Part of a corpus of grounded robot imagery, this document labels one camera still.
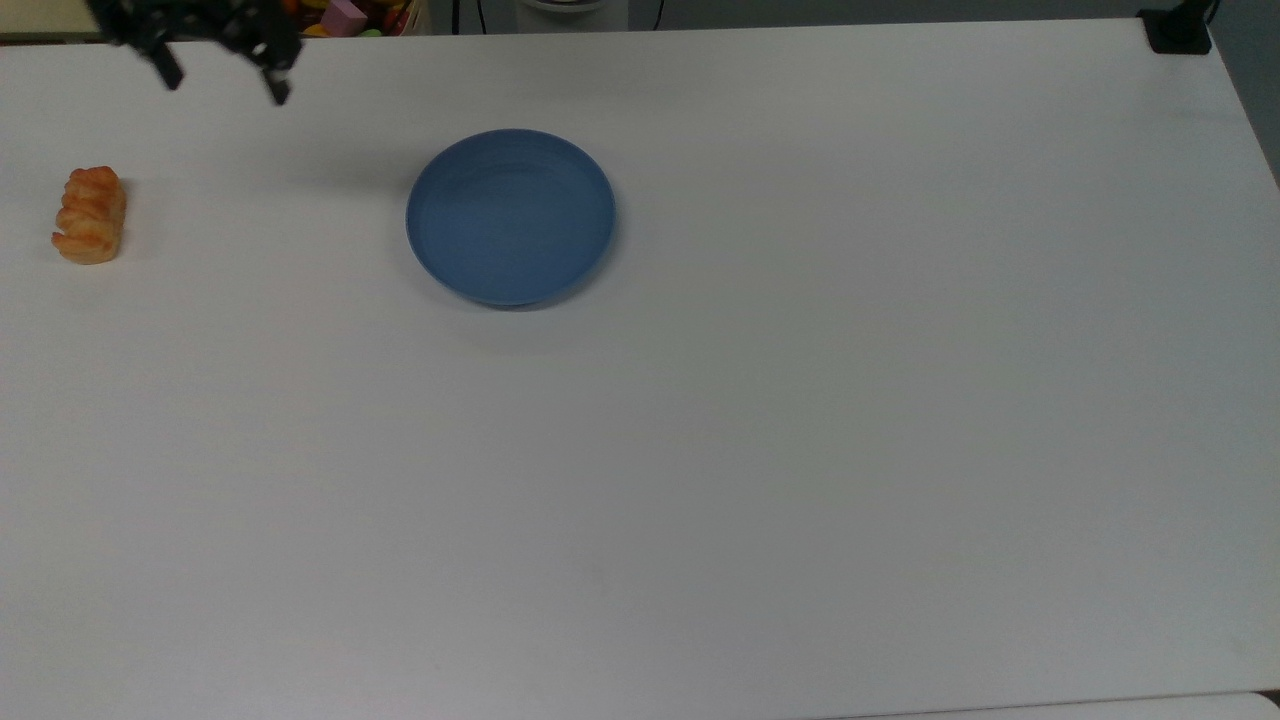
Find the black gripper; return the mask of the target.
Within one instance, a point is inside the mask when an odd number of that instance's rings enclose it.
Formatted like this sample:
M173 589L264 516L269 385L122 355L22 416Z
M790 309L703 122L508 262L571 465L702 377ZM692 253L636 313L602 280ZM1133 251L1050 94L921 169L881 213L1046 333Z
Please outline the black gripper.
M196 38L259 65L276 106L291 96L302 40L280 1L90 1L88 10L105 40L147 58L169 91L186 77L169 42Z

